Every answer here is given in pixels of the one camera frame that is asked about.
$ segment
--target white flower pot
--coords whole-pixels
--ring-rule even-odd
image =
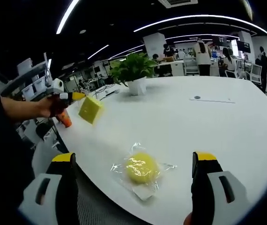
[[[142,77],[134,81],[128,81],[127,85],[132,95],[145,95],[146,94],[146,77]]]

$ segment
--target chair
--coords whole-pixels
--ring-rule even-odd
[[[261,85],[261,70],[262,66],[253,64],[251,73],[250,73],[250,81],[254,84]]]
[[[230,78],[239,78],[237,71],[225,70],[225,74],[227,77],[230,77]]]

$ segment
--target ceiling light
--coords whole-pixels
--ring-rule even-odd
[[[197,40],[187,40],[187,41],[174,41],[174,43],[180,43],[180,42],[192,42],[192,41],[197,41]],[[202,39],[202,41],[212,41],[212,39]]]
[[[109,60],[111,60],[112,58],[114,58],[114,57],[116,57],[116,56],[118,56],[118,55],[121,55],[122,53],[126,53],[126,52],[128,52],[128,51],[130,51],[130,50],[133,50],[133,49],[135,49],[135,48],[142,47],[142,46],[144,46],[144,45],[139,45],[139,46],[136,46],[136,47],[134,47],[134,48],[128,49],[128,50],[126,50],[126,51],[124,51],[124,52],[120,52],[120,53],[118,53],[117,55],[114,55],[114,56],[110,57]]]
[[[48,68],[50,68],[51,61],[52,61],[52,59],[49,59],[49,60],[48,60]]]
[[[93,55],[91,55],[90,57],[88,57],[88,60],[91,59],[94,55],[96,55],[98,52],[102,51],[103,49],[105,49],[106,47],[108,47],[110,45],[106,45],[105,47],[99,49],[97,52],[95,52]]]
[[[179,17],[174,17],[174,18],[170,18],[170,19],[154,22],[152,24],[149,24],[149,25],[146,25],[146,26],[141,27],[139,29],[136,29],[136,30],[134,30],[134,32],[140,31],[140,30],[145,29],[147,27],[151,27],[153,25],[157,25],[157,24],[160,24],[160,23],[163,23],[163,22],[168,22],[168,21],[178,20],[178,19],[193,18],[193,17],[214,17],[214,18],[222,18],[222,19],[229,19],[229,20],[239,21],[239,22],[248,24],[250,26],[253,26],[253,27],[257,28],[257,29],[260,29],[261,31],[263,31],[263,32],[265,32],[267,34],[266,30],[262,29],[261,27],[255,25],[253,23],[247,22],[245,20],[240,20],[240,19],[237,19],[237,18],[234,18],[234,17],[230,17],[230,16],[224,16],[224,15],[185,15],[185,16],[179,16]]]
[[[169,37],[169,38],[166,38],[166,40],[173,39],[173,38],[179,38],[179,37],[184,38],[184,37],[193,37],[193,36],[218,36],[218,37],[230,37],[230,38],[240,39],[237,36],[226,35],[226,34],[190,34],[190,35],[183,35],[183,36],[177,36],[177,37]]]
[[[74,62],[73,62],[73,63],[70,63],[70,64],[68,64],[68,65],[65,65],[65,66],[63,66],[62,70],[64,70],[64,69],[68,69],[69,67],[71,67],[71,66],[73,66],[73,65],[74,65]]]
[[[137,51],[135,51],[135,52],[131,52],[131,53],[127,54],[126,56],[128,56],[128,55],[130,55],[130,54],[133,54],[133,53],[140,52],[140,51],[143,51],[143,49],[141,49],[141,50],[137,50]]]
[[[73,0],[73,1],[71,2],[71,4],[69,5],[67,11],[65,12],[65,14],[64,14],[64,16],[63,16],[63,18],[62,18],[62,20],[61,20],[60,23],[59,23],[59,27],[58,27],[58,30],[57,30],[57,34],[60,34],[60,33],[61,33],[63,27],[65,26],[65,23],[66,23],[68,17],[69,17],[70,14],[72,13],[72,10],[74,9],[74,7],[76,6],[76,4],[77,4],[78,2],[79,2],[79,0]]]

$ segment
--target green leaves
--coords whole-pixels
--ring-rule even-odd
[[[125,85],[126,81],[134,81],[145,76],[151,77],[154,73],[154,65],[156,62],[149,60],[146,54],[133,53],[115,66],[111,70],[111,75],[115,83]]]

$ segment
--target orange handle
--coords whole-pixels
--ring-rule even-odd
[[[61,114],[57,115],[57,119],[61,121],[67,128],[72,125],[71,119],[66,109],[64,109]]]

